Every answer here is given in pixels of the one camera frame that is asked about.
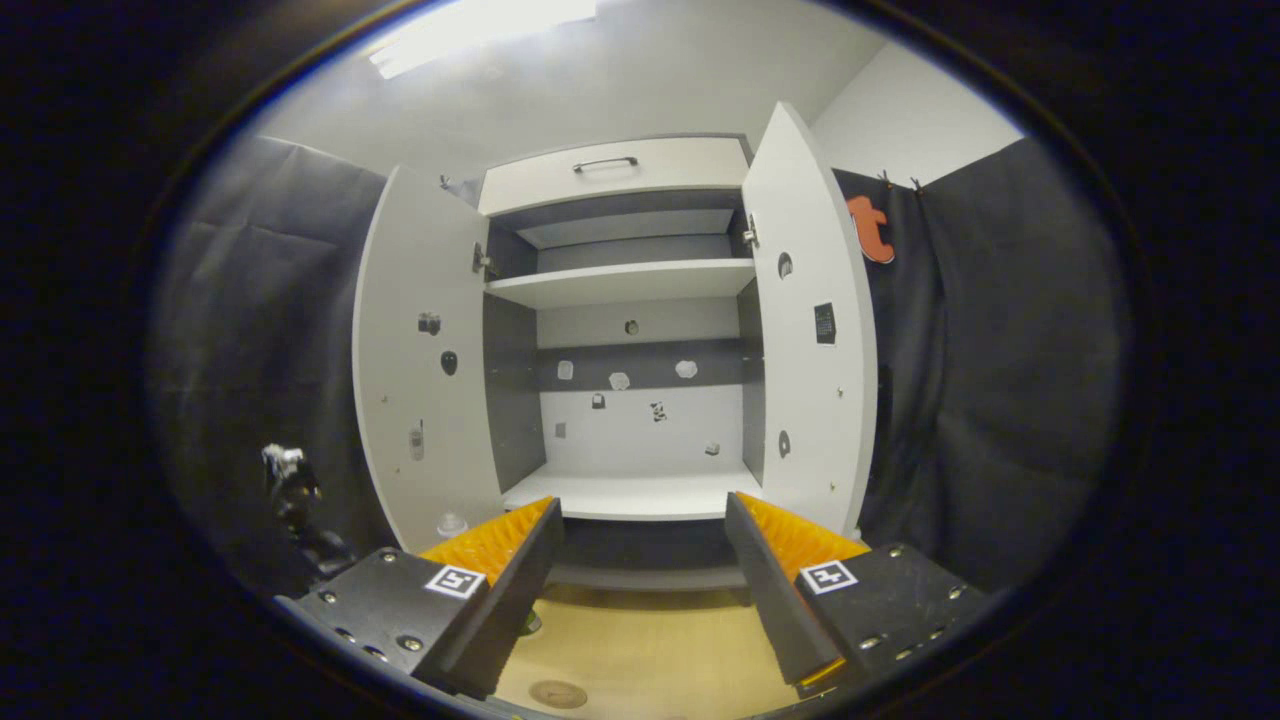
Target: wooden floor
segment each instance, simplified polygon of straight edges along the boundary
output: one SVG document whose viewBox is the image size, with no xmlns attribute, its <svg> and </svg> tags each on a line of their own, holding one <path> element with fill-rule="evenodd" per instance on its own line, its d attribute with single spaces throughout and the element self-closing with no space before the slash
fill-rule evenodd
<svg viewBox="0 0 1280 720">
<path fill-rule="evenodd" d="M 754 606 L 731 592 L 627 593 L 553 585 L 534 603 L 543 626 L 520 638 L 497 697 L 563 717 L 719 720 L 797 702 Z M 540 680 L 588 701 L 535 701 Z"/>
</svg>

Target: small object on shelf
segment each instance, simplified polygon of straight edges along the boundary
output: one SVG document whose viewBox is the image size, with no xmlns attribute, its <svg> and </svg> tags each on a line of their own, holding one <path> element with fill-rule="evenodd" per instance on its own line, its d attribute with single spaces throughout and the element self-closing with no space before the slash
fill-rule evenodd
<svg viewBox="0 0 1280 720">
<path fill-rule="evenodd" d="M 435 532 L 444 539 L 456 538 L 467 532 L 467 529 L 466 519 L 452 511 L 440 515 L 440 521 L 435 525 Z"/>
</svg>

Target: metal handle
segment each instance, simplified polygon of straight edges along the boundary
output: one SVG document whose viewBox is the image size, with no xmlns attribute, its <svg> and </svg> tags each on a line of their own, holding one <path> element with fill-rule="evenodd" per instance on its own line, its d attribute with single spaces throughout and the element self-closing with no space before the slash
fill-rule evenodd
<svg viewBox="0 0 1280 720">
<path fill-rule="evenodd" d="M 631 155 L 627 155 L 625 158 L 605 158 L 604 160 L 591 160 L 589 163 L 579 163 L 576 165 L 573 165 L 573 172 L 575 173 L 581 173 L 582 168 L 585 168 L 588 165 L 599 165 L 600 163 L 622 163 L 622 161 L 626 161 L 632 168 L 640 164 L 640 160 L 636 160 Z"/>
</svg>

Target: gray back panel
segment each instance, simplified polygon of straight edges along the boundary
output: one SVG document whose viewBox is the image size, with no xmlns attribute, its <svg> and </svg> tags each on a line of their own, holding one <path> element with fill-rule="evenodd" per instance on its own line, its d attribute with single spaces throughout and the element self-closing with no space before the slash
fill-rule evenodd
<svg viewBox="0 0 1280 720">
<path fill-rule="evenodd" d="M 561 360 L 573 363 L 573 378 L 557 378 Z M 692 360 L 698 374 L 681 378 L 676 363 Z M 554 347 L 538 351 L 538 388 L 548 391 L 605 391 L 612 373 L 626 373 L 632 389 L 724 386 L 742 383 L 742 341 L 681 340 L 630 345 Z"/>
<path fill-rule="evenodd" d="M 732 258 L 732 254 L 727 236 L 673 234 L 552 247 L 538 254 L 538 272 L 553 273 L 627 263 L 723 260 L 728 258 Z"/>
</svg>

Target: black metal plate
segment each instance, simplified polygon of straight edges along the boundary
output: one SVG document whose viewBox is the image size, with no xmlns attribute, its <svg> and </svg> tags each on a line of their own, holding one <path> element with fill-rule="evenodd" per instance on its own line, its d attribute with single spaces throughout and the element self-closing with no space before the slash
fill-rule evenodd
<svg viewBox="0 0 1280 720">
<path fill-rule="evenodd" d="M 904 544 L 842 565 L 856 583 L 815 592 L 801 571 L 796 589 L 841 655 L 870 673 L 897 666 L 987 605 L 983 593 Z"/>
<path fill-rule="evenodd" d="M 384 560 L 388 555 L 392 561 Z M 434 662 L 461 620 L 472 615 L 489 592 L 485 579 L 466 600 L 425 589 L 443 568 L 384 547 L 316 585 L 298 606 L 335 633 L 346 632 L 356 647 L 374 648 L 390 666 L 413 673 L 424 661 Z M 324 600 L 329 593 L 333 602 Z M 421 648 L 403 647 L 402 638 L 419 641 Z"/>
</svg>

